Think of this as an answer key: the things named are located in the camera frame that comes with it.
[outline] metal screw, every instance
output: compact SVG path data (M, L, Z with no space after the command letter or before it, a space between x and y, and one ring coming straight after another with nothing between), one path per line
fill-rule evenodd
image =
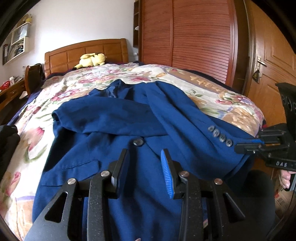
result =
M101 172L101 176L102 177L108 177L110 175L110 172L109 171L102 171Z
M71 185L71 184L76 183L76 180L75 180L75 178L70 178L70 179L67 181L67 183L68 183L69 185Z
M188 171L182 171L180 174L183 177L188 177L189 176L189 172Z
M217 185L221 185L223 183L223 181L220 178L216 178L214 180L214 183L217 184Z

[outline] sleeve button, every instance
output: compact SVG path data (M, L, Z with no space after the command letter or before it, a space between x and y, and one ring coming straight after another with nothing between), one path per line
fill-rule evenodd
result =
M215 129L213 131L213 137L218 137L220 135L220 131L218 129Z
M215 127L214 126L210 126L208 129L207 129L209 132L213 132L215 130Z
M221 135L219 136L219 141L221 141L221 142L226 141L226 136L225 136L224 134L221 134Z
M226 146L231 147L233 145L233 141L231 139L227 139L225 144Z

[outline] wooden headboard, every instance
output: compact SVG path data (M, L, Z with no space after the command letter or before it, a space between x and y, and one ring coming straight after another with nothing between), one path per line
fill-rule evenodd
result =
M126 39L91 40L45 53L45 77L54 72L65 72L73 68L86 53L103 53L108 62L128 62Z

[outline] floral bedspread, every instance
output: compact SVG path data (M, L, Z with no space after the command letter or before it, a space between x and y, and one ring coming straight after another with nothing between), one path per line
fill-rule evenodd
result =
M24 240L32 226L38 183L54 140L52 112L63 102L105 89L116 79L127 84L163 81L186 93L207 115L227 121L255 136L263 114L248 98L189 72L162 65L106 64L48 79L39 96L21 112L16 123L21 137L0 182L0 215Z

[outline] wardrobe door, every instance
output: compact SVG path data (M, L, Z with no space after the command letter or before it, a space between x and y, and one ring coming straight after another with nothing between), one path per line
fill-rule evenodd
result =
M227 0L173 0L172 66L225 83L230 53Z
M142 53L145 64L171 65L172 0L144 0L142 8Z

